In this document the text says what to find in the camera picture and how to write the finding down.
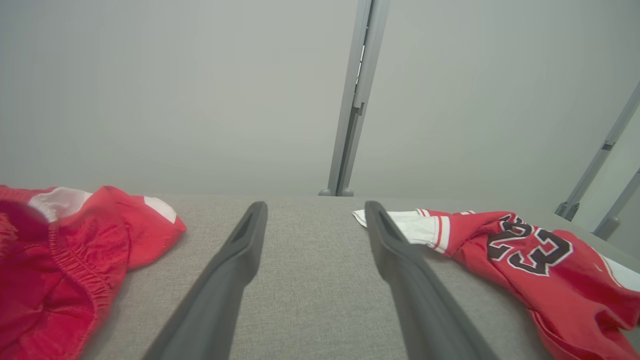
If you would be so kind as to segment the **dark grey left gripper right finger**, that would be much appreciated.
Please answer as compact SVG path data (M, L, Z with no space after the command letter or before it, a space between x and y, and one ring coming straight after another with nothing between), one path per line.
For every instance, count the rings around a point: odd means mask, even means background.
M377 201L365 203L375 266L390 287L410 360L495 360L496 353Z

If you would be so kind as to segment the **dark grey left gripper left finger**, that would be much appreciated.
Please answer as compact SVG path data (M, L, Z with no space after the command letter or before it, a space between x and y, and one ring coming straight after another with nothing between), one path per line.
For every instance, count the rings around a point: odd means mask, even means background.
M252 203L144 354L146 360L226 360L243 292L258 273L268 207Z

